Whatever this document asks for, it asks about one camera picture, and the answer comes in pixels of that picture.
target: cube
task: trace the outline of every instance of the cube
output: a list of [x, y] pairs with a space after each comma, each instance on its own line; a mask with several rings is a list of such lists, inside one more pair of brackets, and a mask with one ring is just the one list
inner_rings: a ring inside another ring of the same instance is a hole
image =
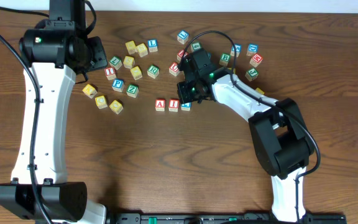
[[158, 43], [156, 39], [148, 40], [147, 45], [149, 45], [149, 52], [157, 52], [158, 51]]
[[118, 102], [117, 100], [114, 100], [111, 104], [110, 104], [110, 109], [114, 112], [114, 113], [116, 113], [116, 114], [119, 114], [121, 111], [122, 111], [122, 109], [124, 109], [123, 107], [122, 107], [122, 104], [120, 104], [120, 102]]
[[252, 81], [254, 79], [256, 79], [256, 77], [258, 77], [258, 71], [254, 68], [251, 68], [250, 70], [248, 70], [248, 72], [246, 73], [246, 78], [248, 79], [248, 81]]
[[126, 42], [125, 43], [125, 46], [127, 46], [127, 50], [128, 50], [128, 53], [129, 54], [134, 54], [137, 52], [136, 50], [136, 44], [135, 42], [132, 40], [132, 41], [129, 41], [129, 42]]
[[191, 103], [182, 104], [180, 108], [181, 108], [181, 110], [184, 110], [184, 111], [190, 111]]
[[114, 68], [105, 68], [104, 72], [108, 80], [113, 80], [117, 78], [116, 71], [114, 71]]
[[184, 52], [185, 52], [185, 50], [181, 50], [181, 51], [179, 51], [179, 53], [177, 54], [177, 59], [178, 59], [179, 62], [181, 61], [181, 57], [183, 56], [183, 53], [184, 53]]
[[236, 74], [236, 69], [233, 69], [233, 68], [228, 68], [228, 69], [232, 70], [233, 74]]
[[130, 56], [125, 56], [124, 59], [124, 67], [126, 68], [133, 68], [135, 66], [135, 59]]
[[156, 78], [160, 74], [160, 69], [155, 65], [151, 65], [147, 70], [147, 74], [152, 78]]
[[143, 77], [142, 71], [140, 70], [139, 66], [131, 68], [131, 73], [132, 76], [134, 77], [134, 80], [138, 80]]
[[[237, 57], [240, 55], [241, 52], [241, 44], [234, 44], [236, 46], [236, 51], [237, 51]], [[231, 52], [230, 52], [231, 56], [234, 56], [234, 47], [231, 47]]]
[[116, 70], [119, 70], [122, 66], [122, 61], [119, 57], [114, 56], [110, 61], [110, 66], [114, 67]]
[[99, 109], [107, 107], [107, 100], [104, 96], [98, 96], [94, 100], [96, 101], [96, 106], [98, 106]]
[[179, 110], [179, 100], [170, 100], [168, 108], [169, 108], [169, 111], [178, 112], [178, 110]]
[[155, 110], [165, 111], [165, 100], [155, 100]]
[[85, 95], [87, 95], [91, 99], [98, 93], [96, 89], [90, 84], [87, 84], [85, 88], [82, 89], [82, 92], [84, 92]]
[[127, 89], [128, 96], [136, 98], [138, 93], [139, 93], [139, 87], [132, 85], [132, 84], [128, 86], [128, 89]]
[[264, 58], [259, 54], [255, 54], [254, 56], [252, 56], [251, 61], [249, 63], [256, 68], [262, 62], [263, 59]]
[[189, 33], [184, 30], [180, 31], [180, 33], [178, 34], [178, 41], [181, 44], [185, 44], [187, 40], [189, 40]]
[[257, 52], [258, 52], [258, 45], [256, 44], [248, 45], [247, 56], [253, 56]]
[[176, 62], [173, 62], [171, 66], [169, 66], [169, 73], [171, 73], [174, 76], [178, 76], [180, 71], [178, 68], [178, 64]]
[[198, 49], [201, 49], [201, 44], [199, 42], [195, 42], [191, 44], [191, 52], [195, 52]]
[[113, 88], [114, 91], [118, 91], [122, 93], [124, 89], [124, 80], [119, 80], [118, 78], [116, 78], [112, 83], [111, 87]]
[[256, 88], [255, 91], [256, 91], [257, 93], [261, 94], [261, 95], [264, 95], [264, 94], [265, 94], [265, 92], [262, 91], [260, 88]]
[[145, 44], [139, 44], [136, 46], [137, 53], [139, 53], [140, 57], [144, 57], [149, 54], [149, 51], [147, 50], [147, 47]]
[[230, 61], [230, 55], [223, 53], [221, 56], [221, 60], [219, 61], [219, 64], [226, 67], [228, 65], [229, 61]]

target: wooden block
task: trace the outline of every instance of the wooden block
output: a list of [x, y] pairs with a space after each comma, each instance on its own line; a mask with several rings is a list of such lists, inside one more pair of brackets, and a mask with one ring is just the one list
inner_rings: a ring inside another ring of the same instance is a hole
[[125, 43], [125, 46], [127, 46], [127, 50], [128, 50], [128, 53], [129, 54], [134, 54], [137, 52], [136, 50], [136, 44], [135, 42], [132, 40], [132, 41], [129, 41], [129, 42], [126, 42]]
[[229, 61], [230, 61], [230, 55], [223, 53], [221, 56], [221, 60], [219, 61], [219, 64], [226, 67], [228, 65]]
[[233, 71], [234, 74], [236, 74], [236, 69], [228, 68]]
[[113, 88], [114, 91], [118, 91], [122, 93], [124, 89], [124, 85], [125, 85], [124, 80], [119, 80], [118, 78], [116, 78], [112, 83], [111, 87]]
[[114, 68], [105, 68], [104, 72], [108, 80], [113, 80], [117, 78], [116, 71], [114, 71]]
[[189, 40], [189, 33], [184, 30], [180, 31], [180, 33], [178, 34], [178, 41], [181, 44], [185, 44], [187, 40]]
[[179, 100], [170, 100], [168, 109], [169, 109], [169, 111], [172, 111], [172, 112], [178, 112]]
[[132, 85], [132, 84], [128, 86], [128, 89], [127, 89], [128, 96], [136, 98], [138, 93], [139, 93], [139, 87]]
[[255, 91], [256, 91], [257, 93], [261, 94], [261, 95], [264, 95], [264, 94], [265, 94], [265, 92], [262, 91], [260, 88], [256, 88]]
[[151, 65], [147, 70], [147, 74], [152, 78], [156, 78], [160, 74], [160, 69], [155, 65]]
[[120, 58], [114, 56], [111, 60], [110, 60], [110, 66], [114, 67], [116, 70], [119, 70], [119, 68], [121, 68], [122, 66], [122, 61]]
[[137, 53], [139, 53], [140, 57], [144, 57], [149, 54], [149, 51], [147, 50], [147, 47], [145, 44], [139, 44], [136, 46]]
[[180, 108], [181, 108], [181, 110], [184, 110], [184, 111], [190, 111], [191, 103], [182, 104]]
[[247, 56], [253, 56], [257, 52], [258, 52], [258, 45], [256, 44], [248, 45]]
[[165, 100], [155, 100], [155, 110], [165, 111]]
[[178, 64], [176, 62], [173, 62], [171, 64], [171, 66], [169, 67], [169, 73], [171, 73], [172, 75], [174, 76], [178, 76], [180, 71], [179, 71], [179, 68], [178, 68]]
[[181, 60], [181, 57], [183, 56], [183, 53], [185, 52], [185, 50], [181, 50], [181, 51], [179, 51], [179, 53], [177, 54], [177, 59], [178, 59], [178, 61], [180, 62], [180, 60]]
[[191, 43], [191, 52], [195, 52], [196, 50], [199, 50], [201, 48], [202, 46], [200, 42]]
[[98, 106], [99, 109], [107, 107], [107, 100], [104, 96], [98, 96], [94, 100], [96, 101], [96, 106]]
[[248, 81], [251, 82], [252, 80], [256, 79], [256, 77], [258, 77], [258, 75], [259, 75], [258, 71], [254, 68], [251, 68], [246, 73], [246, 78], [248, 79]]
[[[241, 44], [234, 44], [237, 50], [237, 57], [240, 55], [241, 52]], [[231, 47], [230, 55], [234, 57], [234, 47]]]
[[130, 56], [125, 56], [124, 59], [124, 67], [126, 68], [133, 68], [135, 66], [135, 59]]
[[82, 92], [84, 92], [85, 95], [87, 95], [91, 99], [98, 93], [96, 89], [90, 84], [87, 84], [85, 88], [82, 89]]
[[148, 40], [147, 45], [149, 46], [150, 53], [158, 51], [158, 43], [156, 39]]
[[131, 73], [135, 80], [138, 80], [143, 77], [142, 71], [140, 70], [139, 66], [131, 68]]
[[110, 109], [114, 112], [114, 113], [116, 113], [116, 114], [119, 114], [121, 111], [122, 111], [122, 109], [124, 109], [123, 107], [122, 107], [122, 104], [120, 104], [120, 102], [118, 102], [117, 100], [114, 100], [111, 104], [110, 104]]
[[262, 62], [263, 59], [264, 58], [262, 56], [260, 56], [259, 54], [255, 54], [251, 58], [251, 61], [249, 63], [256, 68]]

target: white wall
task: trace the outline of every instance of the white wall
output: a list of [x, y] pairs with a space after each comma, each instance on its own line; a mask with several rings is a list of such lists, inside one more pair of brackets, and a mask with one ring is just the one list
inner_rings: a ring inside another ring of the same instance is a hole
[[[358, 13], [358, 0], [91, 0], [96, 10]], [[14, 9], [48, 10], [49, 0], [0, 0]]]

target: table surface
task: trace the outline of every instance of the table surface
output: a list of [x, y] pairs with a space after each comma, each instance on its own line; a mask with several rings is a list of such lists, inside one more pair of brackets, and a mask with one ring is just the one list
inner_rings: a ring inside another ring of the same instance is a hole
[[[91, 14], [87, 13], [88, 23]], [[0, 33], [16, 49], [27, 29], [41, 17], [0, 12]], [[114, 211], [144, 213], [243, 213], [272, 205], [270, 177], [257, 162], [248, 124], [231, 109], [212, 101], [190, 112], [157, 112], [156, 98], [177, 98], [183, 75], [169, 65], [183, 45], [182, 29], [192, 37], [220, 30], [242, 44], [237, 74], [267, 96], [294, 99], [322, 153], [320, 169], [305, 179], [305, 207], [312, 212], [344, 213], [358, 223], [358, 14], [98, 12], [91, 35], [100, 36], [108, 58], [127, 55], [125, 42], [158, 40], [158, 52], [135, 56], [143, 78], [134, 81], [137, 98], [111, 89], [102, 70], [89, 82], [108, 101], [121, 100], [116, 115], [99, 110], [76, 85], [68, 107], [66, 162], [69, 181], [85, 181], [89, 198]], [[200, 38], [216, 63], [230, 53], [216, 34]], [[259, 77], [245, 79], [250, 57], [245, 48], [259, 44], [264, 61]], [[156, 80], [147, 76], [160, 67]], [[22, 67], [0, 43], [0, 183], [9, 182], [18, 155], [24, 114]], [[309, 169], [315, 163], [310, 157]], [[0, 206], [0, 223], [22, 223]]]

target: brown wooden surface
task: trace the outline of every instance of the brown wooden surface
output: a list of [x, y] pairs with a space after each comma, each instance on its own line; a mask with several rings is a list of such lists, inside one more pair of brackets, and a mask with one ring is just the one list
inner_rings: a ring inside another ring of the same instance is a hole
[[[0, 33], [17, 48], [25, 30], [40, 19], [0, 12]], [[157, 38], [158, 52], [135, 56], [143, 71], [140, 80], [124, 67], [117, 72], [126, 85], [139, 85], [136, 99], [113, 92], [103, 71], [90, 73], [89, 82], [110, 102], [124, 103], [120, 115], [99, 110], [81, 92], [84, 84], [74, 87], [66, 137], [69, 181], [85, 181], [89, 198], [97, 202], [145, 213], [270, 209], [270, 177], [257, 162], [248, 124], [240, 116], [207, 101], [190, 112], [154, 109], [156, 98], [176, 98], [176, 83], [183, 80], [168, 72], [183, 48], [176, 40], [182, 29], [192, 37], [224, 31], [243, 46], [237, 64], [243, 81], [299, 104], [322, 152], [320, 170], [305, 180], [305, 207], [343, 212], [348, 223], [358, 223], [358, 15], [98, 12], [92, 35], [102, 38], [108, 58], [124, 58], [128, 40], [139, 44]], [[221, 53], [230, 53], [220, 36], [200, 41], [216, 63]], [[264, 57], [252, 83], [244, 77], [249, 43], [259, 44]], [[152, 63], [160, 67], [156, 80], [147, 76]], [[0, 43], [0, 183], [9, 182], [16, 161], [24, 101], [22, 67]], [[23, 221], [0, 207], [0, 223], [8, 222]]]

